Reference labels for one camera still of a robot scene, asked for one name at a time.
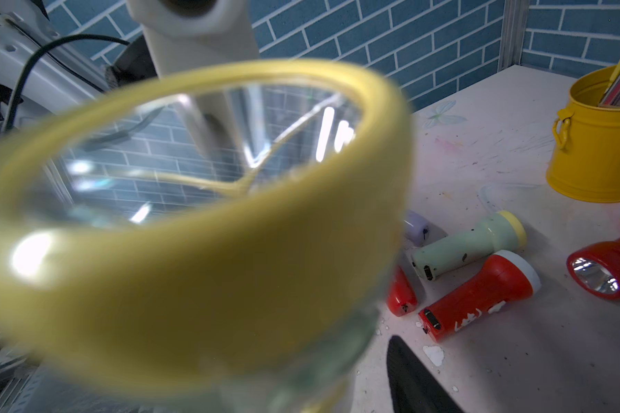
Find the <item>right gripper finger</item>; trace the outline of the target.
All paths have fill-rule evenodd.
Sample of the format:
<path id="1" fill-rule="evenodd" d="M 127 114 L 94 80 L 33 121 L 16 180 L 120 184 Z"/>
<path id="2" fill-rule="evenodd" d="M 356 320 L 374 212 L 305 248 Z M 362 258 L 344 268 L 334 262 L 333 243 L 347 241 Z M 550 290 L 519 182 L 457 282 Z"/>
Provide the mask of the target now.
<path id="1" fill-rule="evenodd" d="M 463 413 L 399 336 L 389 340 L 386 366 L 394 413 Z"/>

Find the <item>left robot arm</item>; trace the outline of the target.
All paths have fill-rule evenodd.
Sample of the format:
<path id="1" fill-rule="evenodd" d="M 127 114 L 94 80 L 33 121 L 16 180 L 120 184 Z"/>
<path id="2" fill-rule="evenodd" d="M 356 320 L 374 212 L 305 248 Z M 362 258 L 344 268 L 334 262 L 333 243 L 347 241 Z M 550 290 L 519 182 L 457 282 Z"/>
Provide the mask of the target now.
<path id="1" fill-rule="evenodd" d="M 243 1 L 126 1 L 71 31 L 69 8 L 0 1 L 0 120 L 17 130 L 156 77 L 258 58 Z M 71 160 L 173 170 L 177 160 L 254 166 L 270 149 L 250 87 L 184 97 L 105 127 L 65 150 Z"/>

